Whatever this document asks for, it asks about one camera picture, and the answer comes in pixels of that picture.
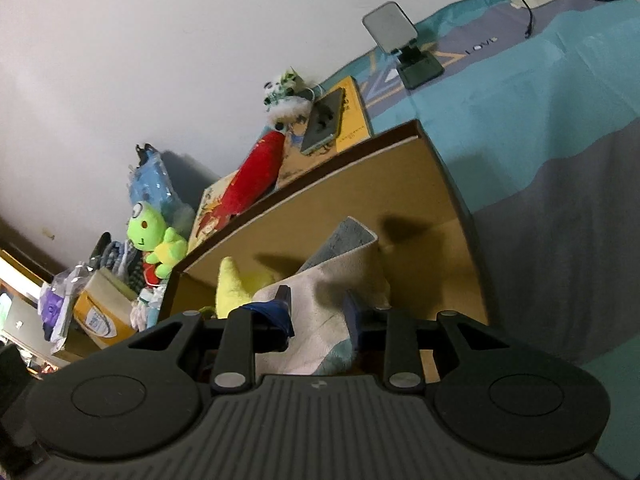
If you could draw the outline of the yellow towel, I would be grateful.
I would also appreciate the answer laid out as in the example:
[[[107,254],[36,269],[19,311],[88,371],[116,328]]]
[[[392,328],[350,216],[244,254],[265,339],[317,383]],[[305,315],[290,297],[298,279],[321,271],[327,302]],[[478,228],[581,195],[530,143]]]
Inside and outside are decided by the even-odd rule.
[[[224,257],[218,270],[216,317],[228,318],[234,309],[249,304],[258,290],[275,281],[267,271],[242,272],[232,257]]]

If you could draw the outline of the beige patterned cloth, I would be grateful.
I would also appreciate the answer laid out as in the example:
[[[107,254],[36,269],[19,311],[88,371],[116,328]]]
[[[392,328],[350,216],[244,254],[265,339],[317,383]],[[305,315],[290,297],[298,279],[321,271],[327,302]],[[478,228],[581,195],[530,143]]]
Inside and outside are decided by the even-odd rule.
[[[294,337],[283,352],[255,358],[259,376],[338,375],[355,361],[343,313],[345,292],[358,292],[372,308],[390,307],[378,236],[344,219],[299,271],[280,281],[292,292]]]

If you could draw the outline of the illustrated children book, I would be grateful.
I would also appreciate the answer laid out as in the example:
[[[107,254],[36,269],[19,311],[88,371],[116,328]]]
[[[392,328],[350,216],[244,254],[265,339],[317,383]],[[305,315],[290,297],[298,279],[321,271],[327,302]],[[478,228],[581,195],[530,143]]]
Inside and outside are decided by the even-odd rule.
[[[205,189],[195,215],[188,241],[189,252],[200,246],[212,234],[225,226],[240,211],[239,192],[236,189],[237,171],[228,174]]]

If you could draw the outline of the red chili plush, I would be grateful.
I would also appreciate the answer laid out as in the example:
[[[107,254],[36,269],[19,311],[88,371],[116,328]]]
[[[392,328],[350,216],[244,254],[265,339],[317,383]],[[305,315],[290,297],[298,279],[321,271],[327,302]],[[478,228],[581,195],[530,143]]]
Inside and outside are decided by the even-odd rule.
[[[284,141],[283,133],[270,130],[254,145],[224,191],[220,202],[224,217],[242,214],[274,185],[282,165]]]

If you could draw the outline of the green frog plush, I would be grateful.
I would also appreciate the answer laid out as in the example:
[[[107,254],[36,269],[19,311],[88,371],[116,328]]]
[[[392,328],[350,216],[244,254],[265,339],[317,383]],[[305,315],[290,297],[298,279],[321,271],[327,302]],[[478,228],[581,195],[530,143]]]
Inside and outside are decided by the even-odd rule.
[[[159,280],[169,278],[188,253],[186,239],[168,226],[162,214],[148,202],[132,206],[127,236],[134,248],[144,253],[144,261],[153,267]]]

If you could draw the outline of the yellow tissue box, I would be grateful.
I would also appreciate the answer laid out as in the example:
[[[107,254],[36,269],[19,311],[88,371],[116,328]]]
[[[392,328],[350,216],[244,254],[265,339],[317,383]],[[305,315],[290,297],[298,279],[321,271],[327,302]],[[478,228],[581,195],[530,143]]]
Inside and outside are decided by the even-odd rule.
[[[94,272],[73,308],[75,321],[100,348],[114,346],[136,331],[130,325],[137,294],[107,269]]]

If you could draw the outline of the blue packaged bag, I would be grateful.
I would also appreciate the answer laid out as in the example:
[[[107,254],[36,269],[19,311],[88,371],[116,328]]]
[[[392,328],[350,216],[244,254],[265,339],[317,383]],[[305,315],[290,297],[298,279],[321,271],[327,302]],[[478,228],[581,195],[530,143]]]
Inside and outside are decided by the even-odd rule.
[[[191,232],[195,212],[185,203],[171,183],[160,152],[149,143],[136,145],[138,166],[130,170],[128,191],[132,204],[147,202],[158,210],[168,226],[183,237]]]

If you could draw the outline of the yellow book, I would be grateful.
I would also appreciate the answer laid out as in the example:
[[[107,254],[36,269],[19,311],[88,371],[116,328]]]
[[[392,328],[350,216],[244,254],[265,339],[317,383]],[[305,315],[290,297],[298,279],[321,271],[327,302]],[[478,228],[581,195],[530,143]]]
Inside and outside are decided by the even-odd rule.
[[[372,136],[356,79],[353,76],[347,76],[334,84],[330,91],[340,89],[344,91],[342,116],[337,136],[333,140],[329,140],[326,145],[305,155],[302,152],[302,145],[307,129],[306,122],[290,125],[286,129],[283,162],[276,188],[284,188],[337,154],[349,150]]]

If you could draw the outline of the black smartphone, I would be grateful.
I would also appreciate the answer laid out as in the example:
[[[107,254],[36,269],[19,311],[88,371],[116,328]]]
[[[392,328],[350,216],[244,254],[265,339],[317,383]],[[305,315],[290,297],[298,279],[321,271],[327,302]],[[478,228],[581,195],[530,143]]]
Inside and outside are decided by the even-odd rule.
[[[314,104],[300,152],[308,156],[334,141],[341,130],[345,90],[337,88]]]

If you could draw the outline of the purple plastic bag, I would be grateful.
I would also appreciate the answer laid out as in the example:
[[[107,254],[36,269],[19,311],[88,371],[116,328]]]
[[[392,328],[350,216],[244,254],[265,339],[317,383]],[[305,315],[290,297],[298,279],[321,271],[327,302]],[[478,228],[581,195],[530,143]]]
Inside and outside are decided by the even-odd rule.
[[[43,337],[50,344],[51,354],[62,351],[72,330],[78,330],[79,325],[74,320],[74,307],[92,272],[93,268],[80,262],[56,274],[49,284],[41,286],[37,312]]]

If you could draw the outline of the small panda plush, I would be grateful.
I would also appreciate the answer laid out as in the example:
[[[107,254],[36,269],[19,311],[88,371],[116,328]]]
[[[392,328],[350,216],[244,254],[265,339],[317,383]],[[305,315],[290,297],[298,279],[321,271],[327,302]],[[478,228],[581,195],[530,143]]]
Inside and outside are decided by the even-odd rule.
[[[314,106],[314,92],[301,76],[288,68],[264,84],[268,126],[283,132],[288,126],[306,122]]]

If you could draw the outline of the blue striped bed blanket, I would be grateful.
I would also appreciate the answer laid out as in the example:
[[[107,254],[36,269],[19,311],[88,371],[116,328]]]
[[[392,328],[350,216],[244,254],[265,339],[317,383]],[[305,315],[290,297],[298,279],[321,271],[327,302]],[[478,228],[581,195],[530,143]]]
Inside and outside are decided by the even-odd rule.
[[[597,456],[637,478],[638,2],[463,0],[418,29],[435,81],[406,90],[377,50],[341,75],[375,132],[422,124],[473,216],[498,324],[605,385]]]

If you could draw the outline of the phone stand with mirror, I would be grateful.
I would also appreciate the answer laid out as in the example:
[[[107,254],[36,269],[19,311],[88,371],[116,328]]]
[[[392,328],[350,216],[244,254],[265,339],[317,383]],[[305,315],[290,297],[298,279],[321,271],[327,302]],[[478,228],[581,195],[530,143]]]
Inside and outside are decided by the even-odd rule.
[[[418,30],[397,2],[381,4],[361,21],[378,47],[397,58],[398,74],[406,89],[419,88],[444,73],[437,58],[418,46]]]

